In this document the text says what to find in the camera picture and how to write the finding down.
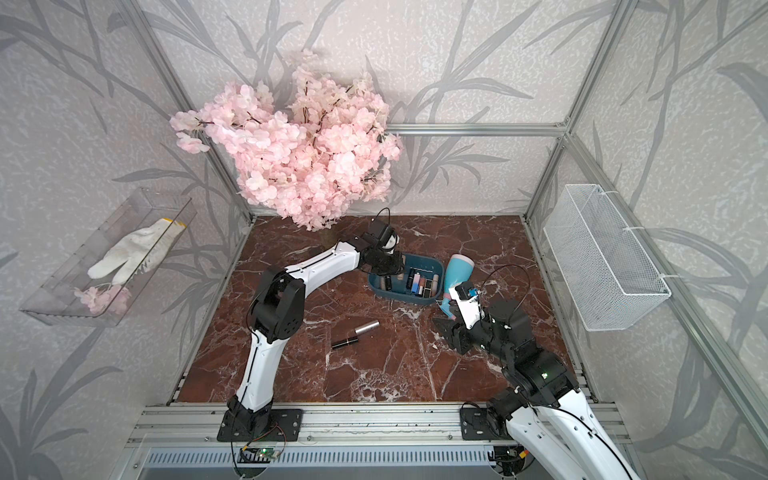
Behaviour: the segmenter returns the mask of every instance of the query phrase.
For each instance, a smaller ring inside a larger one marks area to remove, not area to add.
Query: white glove
[[[109,249],[103,259],[88,269],[88,276],[94,279],[102,278],[122,265],[111,282],[112,285],[122,285],[131,278],[134,271],[143,273],[160,265],[168,253],[170,245],[184,231],[184,228],[186,225],[181,222],[161,218],[151,227],[140,228],[131,232]]]

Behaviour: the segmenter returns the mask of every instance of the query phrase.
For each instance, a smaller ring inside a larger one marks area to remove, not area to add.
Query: wall
[[[106,478],[145,405],[166,402],[243,236],[205,156],[111,2],[0,5],[0,472]],[[197,216],[121,324],[46,326],[24,299],[137,187]]]
[[[576,125],[746,370],[768,392],[768,4],[641,2]],[[768,478],[768,460],[662,305],[587,333],[541,228],[568,155],[531,218],[591,384],[621,408],[655,478]]]
[[[614,2],[141,0],[195,105],[227,81],[263,80],[289,104],[292,54],[351,80],[363,69],[392,122],[563,121]],[[548,159],[545,138],[410,137],[392,168],[401,214],[518,214]],[[358,204],[376,212],[383,204]]]

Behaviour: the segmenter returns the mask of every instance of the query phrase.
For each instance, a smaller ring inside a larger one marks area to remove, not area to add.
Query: metal rail
[[[386,130],[425,137],[560,137],[565,124],[388,124]]]
[[[141,6],[139,6],[137,0],[115,0],[115,3],[118,6],[120,15],[122,15],[125,23],[134,34],[141,49],[144,50],[157,75],[163,80],[165,88],[176,103],[176,108],[182,111],[194,110],[195,107],[192,105],[192,100],[184,90],[184,86],[181,84],[178,75],[176,75],[176,71],[165,56],[165,52],[160,46],[154,30],[149,25],[147,17],[141,11]],[[238,210],[243,214],[246,221],[250,223],[252,219],[250,207],[240,195],[240,188],[232,179],[227,169],[227,164],[224,163],[213,142],[206,137],[203,138],[203,142],[210,147],[210,150],[204,155],[208,158],[215,174],[221,179],[227,192],[232,197],[232,203],[237,205]]]
[[[304,411],[295,446],[334,445],[510,445],[509,440],[462,440],[460,402],[275,403]],[[590,404],[616,443],[629,443],[613,403]],[[147,407],[126,447],[208,447],[216,444],[223,403]]]
[[[594,89],[597,87],[598,81],[605,71],[605,66],[616,50],[624,30],[627,29],[630,17],[636,6],[637,0],[618,0],[618,2],[616,2],[613,14],[611,15],[611,20],[608,22],[603,38],[600,40],[598,49],[594,53],[592,62],[589,65],[587,74],[584,76],[584,81],[581,82],[581,86],[576,94],[576,100],[574,100],[571,111],[568,112],[568,116],[564,120],[565,130],[567,132],[574,131],[576,124],[584,113],[584,109],[587,107],[589,99],[594,93]],[[554,175],[560,164],[563,146],[561,142],[562,136],[558,136],[560,137],[558,138],[559,142],[552,151],[549,161],[547,162],[547,167],[544,169],[544,173],[539,179],[536,190],[534,190],[533,197],[528,203],[528,209],[525,211],[526,217],[530,217],[533,214],[538,206],[538,202],[541,200],[541,195],[544,192],[545,186],[549,183],[549,180],[552,178],[552,175]]]

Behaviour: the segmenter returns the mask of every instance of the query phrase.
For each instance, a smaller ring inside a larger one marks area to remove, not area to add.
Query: marble floor
[[[337,226],[344,239],[362,233],[367,217],[344,217]],[[523,309],[538,343],[570,367],[568,354],[531,245],[520,217],[392,217],[404,252],[435,257],[446,265],[454,253],[475,261],[472,280],[506,263],[523,266],[532,292]],[[250,334],[243,318],[260,273],[270,264],[290,265],[319,253],[318,233],[290,219],[257,220],[230,285],[181,388],[179,402],[226,402],[243,377]],[[501,295],[520,299],[525,274],[499,270],[488,282],[484,304]],[[501,367],[485,352],[465,356],[450,350],[431,318],[437,306],[417,306],[375,297],[366,275],[345,273],[306,299],[304,324],[286,345],[274,386],[275,402],[434,402],[485,401],[508,386]],[[381,326],[357,344],[331,350],[331,342],[354,334],[371,320]]]

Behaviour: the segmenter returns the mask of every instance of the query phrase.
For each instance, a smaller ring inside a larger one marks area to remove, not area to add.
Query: pink artificial flower
[[[191,154],[199,154],[201,151],[210,150],[210,147],[203,145],[203,141],[200,138],[192,138],[183,132],[177,133],[176,136],[179,137],[179,139],[176,140],[176,145]]]
[[[92,286],[85,291],[75,288],[74,295],[94,314],[103,313],[109,306],[111,312],[122,315],[128,310],[127,303],[131,299],[131,292],[121,285],[113,285],[104,290],[102,286]]]
[[[170,118],[169,123],[175,131],[196,130],[200,127],[200,120],[196,115],[194,110],[180,111]]]
[[[200,129],[203,122],[204,133],[232,156],[247,202],[308,230],[329,227],[355,201],[385,198],[390,163],[402,152],[400,140],[386,133],[389,106],[374,92],[370,75],[352,86],[337,84],[309,70],[313,59],[303,52],[293,72],[291,118],[274,111],[263,83],[227,84],[213,102],[171,122],[181,130]],[[177,143],[193,153],[207,150],[186,134]]]

